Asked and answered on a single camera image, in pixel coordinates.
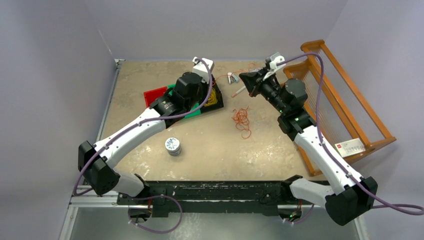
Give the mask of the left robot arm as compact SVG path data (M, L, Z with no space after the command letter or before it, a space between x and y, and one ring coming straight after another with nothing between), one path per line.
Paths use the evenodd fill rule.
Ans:
M110 191L129 195L138 205L146 203L149 191L137 174L116 171L118 163L150 137L169 128L203 107L212 92L214 76L198 70L185 72L172 90L155 99L136 119L96 143L84 141L78 146L78 178L90 185L98 196Z

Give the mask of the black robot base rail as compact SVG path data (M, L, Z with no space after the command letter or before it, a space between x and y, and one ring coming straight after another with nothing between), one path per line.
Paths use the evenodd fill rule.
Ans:
M160 181L147 182L138 196L119 193L117 204L131 208L150 205L154 218L170 213L262 214L289 216L298 204L289 193L287 180L254 181Z

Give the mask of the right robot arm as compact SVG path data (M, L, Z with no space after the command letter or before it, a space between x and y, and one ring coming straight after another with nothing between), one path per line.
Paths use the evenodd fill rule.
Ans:
M304 82L290 78L280 86L274 76L266 78L258 71L242 72L239 78L251 97L263 96L280 113L277 121L282 132L318 166L329 183L326 186L293 176L282 183L282 200L292 204L300 199L323 207L340 226L369 211L374 198L368 192L376 194L377 182L364 178L333 148L325 146L316 121L304 107L308 99Z

